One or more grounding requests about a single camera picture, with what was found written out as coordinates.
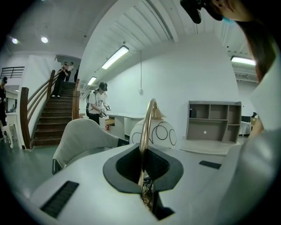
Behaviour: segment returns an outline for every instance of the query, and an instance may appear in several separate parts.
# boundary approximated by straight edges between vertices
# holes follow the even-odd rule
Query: stair railing
[[[72,100],[72,120],[79,119],[79,98],[80,91],[79,89],[80,80],[77,79],[75,89],[73,92],[73,100]]]
[[[50,79],[47,80],[45,83],[43,83],[29,98],[28,98],[29,89],[27,87],[22,87],[21,96],[20,96],[19,116],[20,116],[20,123],[22,128],[23,142],[25,144],[26,149],[32,148],[29,127],[28,127],[30,119],[33,116],[35,109],[37,108],[38,104],[41,102],[45,94],[47,94],[46,101],[50,98],[52,86],[55,84],[57,78],[58,75],[55,75],[55,71],[52,70]]]

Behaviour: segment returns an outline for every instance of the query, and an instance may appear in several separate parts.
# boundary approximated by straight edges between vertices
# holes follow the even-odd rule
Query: railing
[[[24,68],[24,66],[2,68],[0,78],[3,78],[4,76],[6,76],[7,78],[20,78],[22,77]]]
[[[80,91],[79,89],[80,80],[77,79],[75,90],[73,92],[73,100],[72,100],[72,120],[79,119],[79,98]]]
[[[56,82],[58,75],[54,75],[55,71],[53,70],[50,76],[50,79],[46,81],[44,84],[42,84],[32,96],[28,98],[28,92],[29,89],[27,87],[22,87],[21,91],[21,102],[20,102],[20,123],[22,127],[22,137],[25,144],[26,149],[31,149],[31,138],[29,133],[29,127],[28,124],[30,122],[30,119],[37,108],[38,104],[41,102],[42,98],[47,93],[47,98],[50,97],[51,89],[54,83]]]

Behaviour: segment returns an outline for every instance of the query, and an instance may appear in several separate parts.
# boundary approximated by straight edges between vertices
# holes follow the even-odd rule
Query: hair
[[[272,13],[272,9],[268,9],[267,11],[265,8],[266,4],[259,4],[254,0],[241,1],[254,18],[254,21],[237,22],[237,24],[243,30],[248,41],[249,49],[256,61],[256,73],[260,82],[276,57],[272,46],[274,40],[278,41],[277,38],[274,39],[274,34],[272,33],[272,21],[274,19],[267,15],[269,12],[271,14],[274,13]]]

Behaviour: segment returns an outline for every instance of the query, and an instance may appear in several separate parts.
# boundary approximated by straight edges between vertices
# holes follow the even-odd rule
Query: chair backrest
[[[61,142],[54,154],[61,168],[75,156],[94,148],[118,146],[119,138],[105,132],[90,119],[72,120],[65,127]]]

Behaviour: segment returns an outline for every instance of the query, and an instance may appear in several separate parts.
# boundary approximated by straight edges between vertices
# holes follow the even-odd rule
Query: black pants
[[[68,73],[68,76],[66,77],[65,81],[68,82],[69,81],[69,78],[70,78],[70,74],[71,74],[71,71],[67,71]]]
[[[78,77],[78,72],[76,72],[76,74],[74,75],[74,82],[76,83],[77,81],[77,77]]]
[[[53,95],[55,95],[55,96],[61,95],[62,84],[63,84],[63,80],[57,78],[57,81],[54,84],[54,90],[53,90],[53,93],[52,93]]]
[[[1,103],[1,104],[0,104],[0,120],[1,120],[1,122],[2,122],[2,126],[3,126],[3,127],[7,125],[7,124],[6,124],[5,118],[6,118],[5,106],[4,106],[4,103]],[[0,138],[2,138],[2,137],[3,137],[3,135],[2,135],[2,130],[0,129]]]
[[[98,125],[100,125],[100,114],[90,114],[89,119],[95,121]]]

